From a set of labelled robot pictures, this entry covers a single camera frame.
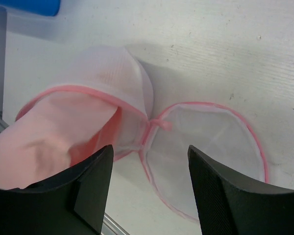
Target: black plastic part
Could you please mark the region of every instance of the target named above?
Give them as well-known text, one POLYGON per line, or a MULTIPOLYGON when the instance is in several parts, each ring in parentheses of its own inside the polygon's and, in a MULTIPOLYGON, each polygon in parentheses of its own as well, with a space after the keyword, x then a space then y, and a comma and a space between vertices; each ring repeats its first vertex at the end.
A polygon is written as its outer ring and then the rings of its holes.
POLYGON ((203 235, 294 235, 294 190, 247 177, 190 146, 203 235))
POLYGON ((99 235, 112 146, 25 189, 0 190, 0 235, 99 235))

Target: pink fabric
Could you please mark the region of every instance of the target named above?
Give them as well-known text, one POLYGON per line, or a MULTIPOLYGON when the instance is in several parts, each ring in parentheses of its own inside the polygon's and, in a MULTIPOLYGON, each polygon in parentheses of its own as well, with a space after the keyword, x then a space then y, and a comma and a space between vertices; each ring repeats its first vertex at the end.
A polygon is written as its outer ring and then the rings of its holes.
POLYGON ((91 47, 56 75, 49 89, 30 100, 17 120, 37 101, 53 92, 89 94, 121 109, 121 131, 115 143, 115 160, 140 147, 139 140, 153 107, 151 81, 142 65, 123 47, 91 47))
POLYGON ((113 144, 121 115, 88 94, 45 96, 0 134, 0 188, 25 188, 113 144))

